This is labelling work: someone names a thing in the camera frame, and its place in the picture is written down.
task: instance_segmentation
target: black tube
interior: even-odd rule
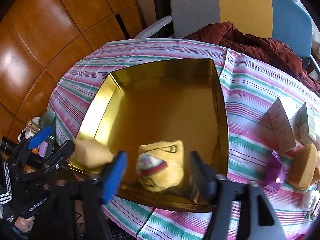
[[[17,145],[18,144],[3,136],[0,144],[0,152],[6,154],[7,156],[10,156],[10,154],[15,150]],[[26,165],[35,169],[40,169],[43,165],[43,162],[44,158],[42,158],[38,154],[30,152]]]

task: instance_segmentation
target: purple package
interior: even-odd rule
[[[268,164],[266,166],[266,176],[264,182],[266,190],[278,193],[279,189],[283,185],[285,177],[285,169],[280,160],[280,157],[276,151],[272,152]]]

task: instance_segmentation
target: chair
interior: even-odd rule
[[[170,7],[171,15],[158,20],[136,38],[148,38],[170,22],[173,23],[171,37],[181,38],[207,24],[230,21],[244,34],[288,44],[302,59],[304,68],[309,60],[316,64],[310,54],[310,16],[292,0],[170,0]],[[319,66],[315,69],[320,76]]]

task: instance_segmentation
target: golden tray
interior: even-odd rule
[[[111,72],[76,138],[95,138],[113,153],[127,152],[128,167],[117,196],[167,210],[211,211],[212,206],[190,197],[189,153],[197,150],[217,173],[227,174],[227,114],[213,60],[164,60]],[[175,140],[184,144],[183,182],[161,193],[145,190],[135,168],[139,146]],[[83,178],[101,170],[89,170],[72,157],[68,166]]]

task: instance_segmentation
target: tablecloth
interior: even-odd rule
[[[53,91],[48,109],[57,114],[57,140],[76,136],[100,85],[111,71],[145,62],[176,58],[214,60],[226,103],[229,128],[228,178],[246,183],[264,178],[275,135],[267,115],[277,97],[292,97],[297,106],[308,102],[320,116],[320,100],[297,80],[242,53],[217,45],[178,39],[145,39],[110,42],[75,64]],[[295,150],[281,156],[290,168]],[[278,194],[265,191],[287,239],[308,231],[312,220],[300,209],[303,191],[285,183]],[[184,213],[149,208],[115,197],[104,212],[137,239],[202,239],[211,213]],[[233,202],[228,239],[235,239],[240,203]]]

